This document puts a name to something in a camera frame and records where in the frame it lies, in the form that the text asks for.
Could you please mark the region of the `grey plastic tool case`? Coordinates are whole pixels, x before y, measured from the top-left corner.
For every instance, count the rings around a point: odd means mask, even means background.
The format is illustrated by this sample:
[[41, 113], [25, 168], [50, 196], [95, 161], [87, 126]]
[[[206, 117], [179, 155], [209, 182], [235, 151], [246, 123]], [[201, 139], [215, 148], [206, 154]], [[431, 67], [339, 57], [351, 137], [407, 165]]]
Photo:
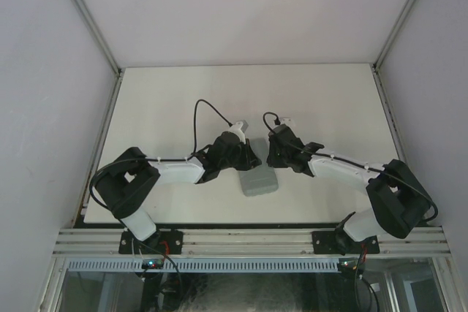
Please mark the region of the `grey plastic tool case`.
[[261, 165], [249, 171], [238, 171], [241, 190], [246, 197], [256, 197], [270, 194], [279, 189], [279, 182], [275, 169], [269, 167], [267, 158], [269, 144], [265, 138], [257, 138], [250, 141], [255, 155], [261, 161]]

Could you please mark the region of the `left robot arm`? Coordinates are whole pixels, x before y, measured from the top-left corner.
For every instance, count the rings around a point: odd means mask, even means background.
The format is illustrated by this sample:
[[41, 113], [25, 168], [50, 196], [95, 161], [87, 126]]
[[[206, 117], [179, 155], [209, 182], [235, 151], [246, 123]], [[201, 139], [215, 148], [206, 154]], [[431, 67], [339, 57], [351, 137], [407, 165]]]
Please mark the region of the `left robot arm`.
[[89, 191], [96, 203], [128, 229], [136, 247], [150, 254], [158, 249], [160, 236], [143, 203], [155, 186], [203, 184], [216, 179], [222, 170], [250, 171], [261, 164], [248, 139], [223, 132], [186, 159], [152, 159], [138, 147], [129, 148], [95, 173]]

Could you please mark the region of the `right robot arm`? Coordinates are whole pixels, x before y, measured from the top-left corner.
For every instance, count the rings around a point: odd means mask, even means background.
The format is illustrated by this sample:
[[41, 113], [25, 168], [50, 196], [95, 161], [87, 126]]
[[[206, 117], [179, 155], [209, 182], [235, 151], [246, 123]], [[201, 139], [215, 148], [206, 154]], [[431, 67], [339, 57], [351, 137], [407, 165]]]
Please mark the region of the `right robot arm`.
[[268, 140], [269, 167], [336, 180], [368, 197], [368, 210], [351, 212], [333, 231], [333, 246], [340, 254], [351, 253], [381, 234], [404, 239], [426, 220], [427, 212], [437, 210], [410, 168], [398, 159], [387, 164], [354, 161], [320, 143], [302, 143], [286, 124], [270, 129]]

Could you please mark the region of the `right aluminium frame post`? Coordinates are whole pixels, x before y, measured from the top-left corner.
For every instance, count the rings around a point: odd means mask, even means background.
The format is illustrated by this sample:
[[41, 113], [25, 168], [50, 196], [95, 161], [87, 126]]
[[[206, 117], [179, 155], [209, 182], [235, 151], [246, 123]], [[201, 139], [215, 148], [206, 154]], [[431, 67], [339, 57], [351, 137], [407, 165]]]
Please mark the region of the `right aluminium frame post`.
[[382, 49], [380, 50], [376, 61], [373, 63], [373, 68], [375, 71], [378, 71], [380, 67], [383, 65], [386, 57], [388, 56], [389, 52], [393, 47], [393, 43], [396, 41], [397, 36], [399, 35], [400, 31], [403, 29], [404, 24], [407, 22], [407, 19], [410, 16], [411, 11], [413, 10], [416, 2], [418, 0], [406, 0], [404, 6], [401, 8], [401, 11], [396, 18], [395, 23], [390, 30], [389, 35], [387, 36]]

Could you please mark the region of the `aluminium frame post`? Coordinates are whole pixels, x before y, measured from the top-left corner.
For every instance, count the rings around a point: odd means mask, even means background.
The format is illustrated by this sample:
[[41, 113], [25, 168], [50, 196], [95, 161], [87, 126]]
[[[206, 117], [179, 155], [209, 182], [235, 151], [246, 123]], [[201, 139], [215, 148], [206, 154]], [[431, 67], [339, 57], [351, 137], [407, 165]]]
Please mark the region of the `aluminium frame post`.
[[100, 53], [104, 56], [108, 66], [112, 70], [116, 77], [121, 74], [121, 67], [118, 65], [106, 39], [104, 38], [102, 31], [100, 30], [97, 22], [95, 21], [90, 9], [88, 8], [85, 0], [70, 0], [77, 10], [81, 20], [85, 27], [88, 29], [91, 38], [98, 47]]
[[376, 61], [373, 63], [373, 68], [375, 71], [378, 71], [380, 67], [383, 65], [386, 57], [388, 56], [389, 52], [393, 47], [393, 43], [396, 41], [397, 36], [399, 35], [400, 31], [403, 29], [404, 24], [407, 22], [407, 19], [410, 16], [411, 11], [413, 10], [416, 2], [418, 0], [406, 0], [404, 6], [401, 8], [401, 11], [396, 18], [395, 23], [390, 30], [389, 35], [387, 36], [382, 49], [380, 50]]

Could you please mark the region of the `aluminium front rail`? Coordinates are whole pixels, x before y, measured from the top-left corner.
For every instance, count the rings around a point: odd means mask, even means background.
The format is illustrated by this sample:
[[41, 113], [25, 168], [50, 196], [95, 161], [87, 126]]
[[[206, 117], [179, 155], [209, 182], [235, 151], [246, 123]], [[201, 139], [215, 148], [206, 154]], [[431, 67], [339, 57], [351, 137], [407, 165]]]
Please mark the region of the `aluminium front rail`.
[[[320, 241], [312, 229], [181, 229], [181, 239], [171, 238], [162, 251], [179, 257], [317, 256]], [[53, 248], [55, 256], [113, 257], [130, 247], [121, 229], [63, 229]], [[382, 258], [444, 257], [450, 248], [440, 227], [414, 229], [405, 239], [380, 235]]]

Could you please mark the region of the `left aluminium frame post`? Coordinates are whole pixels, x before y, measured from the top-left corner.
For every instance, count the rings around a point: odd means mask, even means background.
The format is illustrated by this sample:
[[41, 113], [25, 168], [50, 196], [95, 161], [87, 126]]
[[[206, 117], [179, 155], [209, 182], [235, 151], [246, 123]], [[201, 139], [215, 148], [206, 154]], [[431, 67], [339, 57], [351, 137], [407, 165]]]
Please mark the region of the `left aluminium frame post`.
[[95, 21], [90, 9], [88, 8], [85, 0], [70, 0], [77, 10], [81, 20], [85, 27], [88, 29], [91, 38], [98, 47], [100, 53], [104, 56], [108, 66], [112, 70], [116, 77], [121, 74], [121, 67], [118, 65], [106, 39], [104, 38], [102, 31], [100, 30], [97, 22]]

